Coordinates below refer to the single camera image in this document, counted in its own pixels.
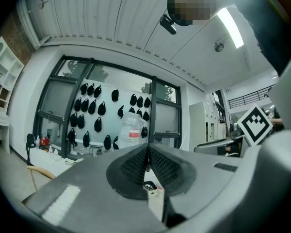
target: floor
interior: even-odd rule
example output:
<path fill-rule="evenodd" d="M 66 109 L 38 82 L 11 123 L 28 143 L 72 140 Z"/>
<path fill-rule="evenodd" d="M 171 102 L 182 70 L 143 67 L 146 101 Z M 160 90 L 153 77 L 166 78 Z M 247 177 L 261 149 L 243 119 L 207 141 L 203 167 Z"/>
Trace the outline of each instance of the floor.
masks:
<path fill-rule="evenodd" d="M 33 172 L 37 189 L 50 181 L 47 177 Z M 0 145 L 0 187 L 8 197 L 23 201 L 35 192 L 26 163 L 14 152 L 8 154 Z"/>

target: cabinet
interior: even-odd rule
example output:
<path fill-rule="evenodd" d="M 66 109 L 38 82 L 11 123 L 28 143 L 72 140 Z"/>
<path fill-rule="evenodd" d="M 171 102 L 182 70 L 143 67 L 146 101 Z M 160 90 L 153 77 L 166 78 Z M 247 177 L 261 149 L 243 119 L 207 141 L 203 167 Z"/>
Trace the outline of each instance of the cabinet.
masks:
<path fill-rule="evenodd" d="M 219 123 L 217 108 L 207 102 L 199 102 L 189 107 L 190 151 L 202 143 L 225 138 L 224 123 Z"/>
<path fill-rule="evenodd" d="M 24 65 L 0 37 L 0 112 L 6 113 L 14 85 Z"/>

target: security camera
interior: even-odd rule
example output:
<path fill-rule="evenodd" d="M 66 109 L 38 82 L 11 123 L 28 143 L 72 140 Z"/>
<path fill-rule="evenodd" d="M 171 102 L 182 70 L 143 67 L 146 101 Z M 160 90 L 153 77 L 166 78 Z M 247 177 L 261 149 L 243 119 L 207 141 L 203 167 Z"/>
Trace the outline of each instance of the security camera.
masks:
<path fill-rule="evenodd" d="M 160 24 L 171 34 L 176 34 L 177 30 L 174 22 L 167 15 L 163 14 L 160 18 Z"/>
<path fill-rule="evenodd" d="M 223 48 L 224 48 L 224 45 L 222 43 L 215 43 L 215 45 L 214 45 L 214 50 L 216 52 L 221 52 L 223 50 Z"/>

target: tree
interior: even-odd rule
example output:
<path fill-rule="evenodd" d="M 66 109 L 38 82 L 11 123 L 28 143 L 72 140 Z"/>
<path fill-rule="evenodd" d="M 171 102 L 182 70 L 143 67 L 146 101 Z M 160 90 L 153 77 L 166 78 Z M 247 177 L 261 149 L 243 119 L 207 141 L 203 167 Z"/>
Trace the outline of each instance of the tree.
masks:
<path fill-rule="evenodd" d="M 149 93 L 151 91 L 151 83 L 145 83 L 144 87 L 141 87 L 143 93 Z M 173 89 L 166 85 L 159 85 L 159 88 L 156 89 L 156 97 L 172 102 L 172 97 L 170 96 L 173 93 Z"/>
<path fill-rule="evenodd" d="M 86 65 L 86 63 L 82 63 L 82 62 L 80 63 L 78 61 L 68 60 L 67 67 L 69 69 L 69 72 L 63 72 L 64 77 L 78 78 L 83 72 L 82 67 L 84 65 Z M 99 82 L 104 82 L 108 76 L 109 74 L 103 70 L 103 65 L 98 64 L 94 66 L 94 69 L 92 70 L 89 79 L 96 80 Z"/>

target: railing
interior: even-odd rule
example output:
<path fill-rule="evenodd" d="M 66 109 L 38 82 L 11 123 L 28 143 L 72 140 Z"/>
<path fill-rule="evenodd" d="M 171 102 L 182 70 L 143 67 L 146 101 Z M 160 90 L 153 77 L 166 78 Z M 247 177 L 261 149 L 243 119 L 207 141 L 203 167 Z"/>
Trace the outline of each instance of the railing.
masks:
<path fill-rule="evenodd" d="M 268 86 L 266 88 L 263 88 L 261 90 L 249 93 L 247 95 L 235 98 L 235 99 L 231 99 L 228 101 L 229 107 L 230 108 L 234 108 L 234 107 L 238 107 L 238 106 L 242 106 L 245 104 L 249 104 L 249 103 L 253 103 L 259 100 L 262 100 L 264 98 L 266 98 L 266 94 L 267 91 L 273 87 L 274 85 Z"/>

